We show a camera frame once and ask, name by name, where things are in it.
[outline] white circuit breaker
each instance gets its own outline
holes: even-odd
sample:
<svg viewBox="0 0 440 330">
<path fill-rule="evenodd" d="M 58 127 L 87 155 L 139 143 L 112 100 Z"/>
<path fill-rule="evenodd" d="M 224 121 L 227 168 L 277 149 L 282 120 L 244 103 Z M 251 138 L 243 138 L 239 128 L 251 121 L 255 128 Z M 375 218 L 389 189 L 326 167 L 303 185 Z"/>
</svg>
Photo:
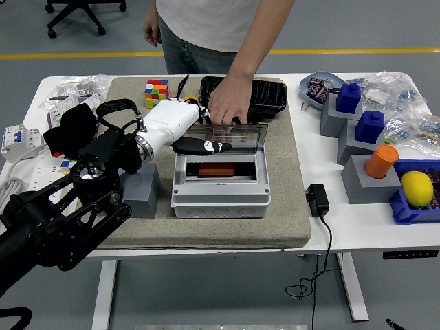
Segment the white circuit breaker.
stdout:
<svg viewBox="0 0 440 330">
<path fill-rule="evenodd" d="M 1 145 L 1 154 L 8 162 L 14 162 L 22 154 L 43 143 L 43 136 L 38 129 L 27 129 L 24 125 L 6 127 L 3 133 L 3 142 Z M 38 155 L 40 149 L 28 158 Z"/>
</svg>

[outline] lemon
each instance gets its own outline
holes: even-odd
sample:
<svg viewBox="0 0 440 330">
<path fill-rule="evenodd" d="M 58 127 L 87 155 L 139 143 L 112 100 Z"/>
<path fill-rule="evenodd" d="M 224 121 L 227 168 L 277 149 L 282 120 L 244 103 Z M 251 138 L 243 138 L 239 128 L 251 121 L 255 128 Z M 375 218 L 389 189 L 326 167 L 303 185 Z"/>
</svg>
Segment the lemon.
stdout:
<svg viewBox="0 0 440 330">
<path fill-rule="evenodd" d="M 429 176 L 423 172 L 413 170 L 405 173 L 400 182 L 409 204 L 415 208 L 421 208 L 429 204 L 434 195 L 434 187 Z"/>
</svg>

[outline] yellow floor line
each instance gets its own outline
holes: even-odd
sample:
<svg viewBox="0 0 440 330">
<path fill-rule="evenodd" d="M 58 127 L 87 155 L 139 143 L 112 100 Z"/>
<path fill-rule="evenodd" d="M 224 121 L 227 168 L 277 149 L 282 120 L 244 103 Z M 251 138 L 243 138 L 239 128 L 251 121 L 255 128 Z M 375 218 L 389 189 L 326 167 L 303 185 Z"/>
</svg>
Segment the yellow floor line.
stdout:
<svg viewBox="0 0 440 330">
<path fill-rule="evenodd" d="M 440 53 L 440 48 L 349 48 L 349 49 L 273 49 L 271 55 L 319 55 L 319 54 L 410 54 Z M 159 57 L 163 52 L 103 52 L 61 54 L 7 54 L 0 60 L 38 60 L 51 58 L 103 58 L 103 57 Z"/>
</svg>

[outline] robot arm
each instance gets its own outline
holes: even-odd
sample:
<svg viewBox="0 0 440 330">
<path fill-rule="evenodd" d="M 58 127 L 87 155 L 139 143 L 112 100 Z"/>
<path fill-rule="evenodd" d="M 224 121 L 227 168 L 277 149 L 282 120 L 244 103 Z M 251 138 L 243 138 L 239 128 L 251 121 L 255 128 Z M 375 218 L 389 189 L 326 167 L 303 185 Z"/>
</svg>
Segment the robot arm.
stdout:
<svg viewBox="0 0 440 330">
<path fill-rule="evenodd" d="M 6 227 L 0 235 L 0 296 L 36 265 L 72 269 L 130 217 L 131 208 L 122 203 L 119 168 L 134 173 L 165 145 L 196 155 L 232 148 L 182 137 L 201 115 L 197 104 L 163 100 L 143 120 L 121 128 L 104 120 L 105 115 L 128 108 L 139 116 L 127 99 L 98 107 L 98 119 L 109 129 L 79 150 L 80 160 L 70 174 L 40 191 L 11 196 L 0 215 Z M 134 132 L 125 133 L 133 123 Z M 49 197 L 65 187 L 70 191 L 58 203 L 51 202 Z M 81 207 L 64 215 L 75 198 Z M 96 221 L 101 214 L 104 217 Z"/>
</svg>

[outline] gray pedestal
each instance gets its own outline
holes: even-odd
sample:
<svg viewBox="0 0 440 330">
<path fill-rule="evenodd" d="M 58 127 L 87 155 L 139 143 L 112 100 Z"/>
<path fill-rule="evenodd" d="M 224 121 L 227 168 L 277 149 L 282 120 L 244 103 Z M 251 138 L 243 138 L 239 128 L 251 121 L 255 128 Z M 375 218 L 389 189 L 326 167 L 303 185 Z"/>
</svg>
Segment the gray pedestal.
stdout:
<svg viewBox="0 0 440 330">
<path fill-rule="evenodd" d="M 372 155 L 374 150 L 383 142 L 379 137 L 375 144 L 356 141 L 355 130 L 358 121 L 348 119 L 338 139 L 338 156 L 336 162 L 345 165 L 351 155 Z"/>
<path fill-rule="evenodd" d="M 131 209 L 132 218 L 153 219 L 156 216 L 160 196 L 160 178 L 155 164 L 144 164 L 134 174 L 120 170 L 124 187 L 124 203 Z"/>
<path fill-rule="evenodd" d="M 359 120 L 362 116 L 362 102 L 356 107 L 356 113 L 336 111 L 337 94 L 329 93 L 329 97 L 321 111 L 320 134 L 330 138 L 338 138 L 348 119 Z"/>
<path fill-rule="evenodd" d="M 350 204 L 383 204 L 401 187 L 394 167 L 383 179 L 373 179 L 365 173 L 365 164 L 370 155 L 352 155 L 342 170 L 346 195 Z"/>
</svg>

